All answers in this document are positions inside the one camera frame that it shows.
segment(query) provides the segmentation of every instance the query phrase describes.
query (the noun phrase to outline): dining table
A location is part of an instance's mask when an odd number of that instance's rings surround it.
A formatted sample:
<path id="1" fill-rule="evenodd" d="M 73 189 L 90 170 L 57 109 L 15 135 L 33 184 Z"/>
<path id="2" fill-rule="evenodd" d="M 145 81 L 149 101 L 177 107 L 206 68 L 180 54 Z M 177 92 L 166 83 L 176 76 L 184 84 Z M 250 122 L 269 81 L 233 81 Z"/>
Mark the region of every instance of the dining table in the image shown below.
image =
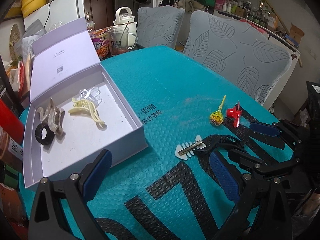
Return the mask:
<path id="1" fill-rule="evenodd" d="M 144 125 L 148 147 L 112 167 L 89 210 L 110 239 L 212 239 L 233 209 L 209 165 L 209 156 L 177 158 L 179 145 L 196 137 L 231 135 L 245 150 L 267 165 L 289 160 L 292 150 L 255 136 L 250 122 L 272 124 L 277 119 L 258 102 L 214 71 L 168 48 L 139 48 L 106 58 L 101 65 L 110 74 Z M 209 116 L 224 97 L 223 123 L 213 126 Z M 225 117 L 226 109 L 240 103 L 240 125 Z M 25 122 L 27 113 L 20 119 Z M 226 160 L 241 173 L 227 151 Z M 20 192 L 30 215 L 35 193 Z M 66 200 L 61 200 L 74 236 L 83 239 Z M 258 208 L 248 217 L 253 222 Z"/>
<path id="2" fill-rule="evenodd" d="M 136 44 L 132 49 L 129 49 L 128 52 L 132 52 L 132 51 L 136 51 L 138 49 L 144 49 L 144 48 L 145 47 L 143 47 L 142 45 Z M 111 55 L 111 52 L 109 50 L 108 54 L 105 57 L 103 57 L 101 60 L 105 60 L 105 59 L 110 58 L 110 57 L 112 57 L 112 55 Z"/>

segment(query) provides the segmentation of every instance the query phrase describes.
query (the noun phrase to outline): lollipop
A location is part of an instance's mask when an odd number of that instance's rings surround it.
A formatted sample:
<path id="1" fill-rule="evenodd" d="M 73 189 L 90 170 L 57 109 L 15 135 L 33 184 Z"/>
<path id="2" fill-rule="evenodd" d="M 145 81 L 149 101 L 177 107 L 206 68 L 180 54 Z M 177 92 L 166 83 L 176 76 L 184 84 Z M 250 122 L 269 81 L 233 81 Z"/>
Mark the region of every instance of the lollipop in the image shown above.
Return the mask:
<path id="1" fill-rule="evenodd" d="M 226 99 L 226 95 L 224 95 L 223 100 L 221 102 L 221 105 L 218 108 L 218 111 L 215 111 L 215 112 L 210 114 L 209 119 L 210 119 L 210 123 L 212 125 L 220 125 L 220 124 L 222 124 L 223 115 L 221 113 L 221 110 L 222 110 L 222 106 L 223 106 L 223 103 L 224 103 L 225 99 Z"/>

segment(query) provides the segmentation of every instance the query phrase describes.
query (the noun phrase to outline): red toy propeller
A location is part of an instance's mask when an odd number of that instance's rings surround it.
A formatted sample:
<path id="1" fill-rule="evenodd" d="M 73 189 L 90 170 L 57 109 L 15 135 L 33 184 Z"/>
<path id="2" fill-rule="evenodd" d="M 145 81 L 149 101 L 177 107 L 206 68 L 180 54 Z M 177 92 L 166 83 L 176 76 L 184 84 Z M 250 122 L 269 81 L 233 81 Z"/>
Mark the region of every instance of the red toy propeller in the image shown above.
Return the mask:
<path id="1" fill-rule="evenodd" d="M 237 128 L 240 124 L 240 116 L 242 113 L 242 110 L 240 109 L 240 102 L 238 101 L 238 104 L 234 106 L 233 108 L 227 109 L 227 117 L 234 118 L 233 127 Z"/>

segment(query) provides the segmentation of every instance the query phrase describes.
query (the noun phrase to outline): instant noodle cup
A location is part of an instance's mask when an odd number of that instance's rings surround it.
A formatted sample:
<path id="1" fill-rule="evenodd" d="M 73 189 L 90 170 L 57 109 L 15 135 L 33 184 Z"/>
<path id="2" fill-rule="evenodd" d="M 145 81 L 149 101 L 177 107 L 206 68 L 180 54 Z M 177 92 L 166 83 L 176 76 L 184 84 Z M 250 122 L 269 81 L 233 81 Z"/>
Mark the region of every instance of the instant noodle cup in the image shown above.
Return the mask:
<path id="1" fill-rule="evenodd" d="M 109 53 L 108 41 L 107 41 L 107 30 L 106 28 L 96 30 L 90 34 L 92 43 L 99 58 L 103 58 Z"/>

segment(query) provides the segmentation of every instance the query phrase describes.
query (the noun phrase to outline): cardboard box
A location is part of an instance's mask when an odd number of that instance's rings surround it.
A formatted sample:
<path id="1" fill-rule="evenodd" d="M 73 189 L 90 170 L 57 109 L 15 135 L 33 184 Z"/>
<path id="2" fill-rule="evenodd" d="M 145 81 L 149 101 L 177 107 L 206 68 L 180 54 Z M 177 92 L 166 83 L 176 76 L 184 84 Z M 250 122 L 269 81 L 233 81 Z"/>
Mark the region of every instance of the cardboard box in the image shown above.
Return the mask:
<path id="1" fill-rule="evenodd" d="M 141 121 L 101 66 L 84 18 L 48 32 L 32 47 L 36 56 L 23 144 L 26 188 L 36 190 L 42 177 L 53 181 L 79 173 L 102 149 L 111 151 L 114 166 L 148 146 Z M 89 116 L 68 113 L 73 107 L 71 99 L 79 91 L 96 86 L 102 98 L 97 111 L 106 128 L 97 126 Z M 50 98 L 65 110 L 65 135 L 55 136 L 49 146 L 43 146 L 34 135 L 40 124 L 36 110 L 40 106 L 46 109 Z"/>
<path id="2" fill-rule="evenodd" d="M 237 7 L 236 12 L 235 12 L 235 15 L 238 15 L 238 16 L 240 16 L 240 17 L 243 17 L 245 11 L 246 11 L 245 8 Z"/>
<path id="3" fill-rule="evenodd" d="M 289 37 L 294 39 L 298 44 L 300 44 L 301 38 L 305 33 L 299 29 L 297 26 L 291 24 L 291 29 L 289 33 Z"/>
<path id="4" fill-rule="evenodd" d="M 267 29 L 274 32 L 277 27 L 278 27 L 278 17 L 276 16 L 275 13 L 270 13 Z"/>

